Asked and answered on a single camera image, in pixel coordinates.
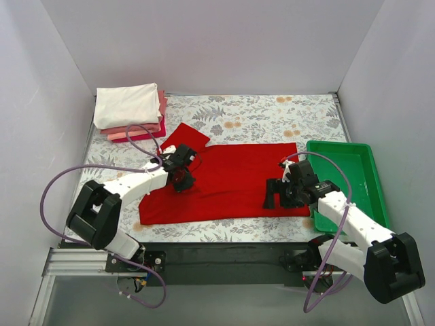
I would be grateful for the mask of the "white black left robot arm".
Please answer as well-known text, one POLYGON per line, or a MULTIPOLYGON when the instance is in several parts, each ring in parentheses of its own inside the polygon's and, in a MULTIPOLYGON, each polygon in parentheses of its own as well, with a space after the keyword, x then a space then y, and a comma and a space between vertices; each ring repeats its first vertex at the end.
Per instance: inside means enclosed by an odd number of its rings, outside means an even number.
POLYGON ((172 145, 138 172, 105 183, 85 183, 68 215, 67 227, 92 248, 119 255, 127 270, 140 270, 145 262, 143 246, 118 227, 120 213, 136 199, 168 185, 176 192, 190 189, 195 178, 189 165, 195 158, 191 147, 172 145))

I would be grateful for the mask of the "red t shirt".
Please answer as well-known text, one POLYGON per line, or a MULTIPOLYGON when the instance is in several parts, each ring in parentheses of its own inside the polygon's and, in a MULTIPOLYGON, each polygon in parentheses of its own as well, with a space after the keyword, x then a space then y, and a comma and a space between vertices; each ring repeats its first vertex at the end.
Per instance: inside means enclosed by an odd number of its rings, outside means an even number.
POLYGON ((191 165, 194 185, 176 192, 168 185, 139 203, 142 225, 251 217, 308 217, 309 208, 262 207, 268 179, 279 179, 281 159, 296 153, 295 143, 210 145, 209 137, 181 123, 161 145, 185 144, 200 155, 191 165))

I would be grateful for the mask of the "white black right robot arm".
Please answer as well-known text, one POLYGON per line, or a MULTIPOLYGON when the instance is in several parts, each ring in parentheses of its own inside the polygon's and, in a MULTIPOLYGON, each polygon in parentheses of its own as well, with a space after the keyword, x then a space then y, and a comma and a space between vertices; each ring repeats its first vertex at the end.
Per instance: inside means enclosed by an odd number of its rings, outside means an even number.
POLYGON ((323 270, 328 265, 360 279, 369 293, 387 304, 425 286, 425 275, 415 239, 397 234, 372 220, 330 180, 320 181, 308 161, 285 160, 279 179, 268 179, 263 207, 285 209, 308 206, 345 233, 345 244, 325 234, 310 240, 308 249, 286 260, 291 266, 323 270))

